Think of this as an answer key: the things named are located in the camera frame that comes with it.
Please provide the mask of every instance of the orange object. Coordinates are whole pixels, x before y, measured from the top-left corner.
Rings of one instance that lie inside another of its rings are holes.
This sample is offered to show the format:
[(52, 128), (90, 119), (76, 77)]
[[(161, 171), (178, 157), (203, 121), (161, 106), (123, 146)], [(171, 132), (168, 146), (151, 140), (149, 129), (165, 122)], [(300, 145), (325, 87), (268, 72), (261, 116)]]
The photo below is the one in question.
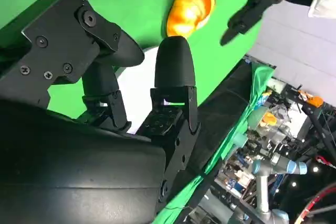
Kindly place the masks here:
[(270, 112), (266, 112), (262, 120), (264, 123), (267, 123), (271, 126), (274, 126), (277, 124), (277, 118)]
[(311, 98), (308, 98), (307, 102), (315, 106), (316, 108), (319, 108), (323, 104), (323, 99), (320, 97), (311, 97)]
[(321, 97), (314, 97), (313, 95), (303, 91), (303, 90), (299, 90), (299, 93), (303, 96), (306, 97), (306, 102), (315, 106), (316, 108), (321, 107), (321, 105), (323, 105), (324, 101)]
[(167, 35), (188, 38), (203, 27), (215, 7), (215, 0), (175, 0), (167, 19)]

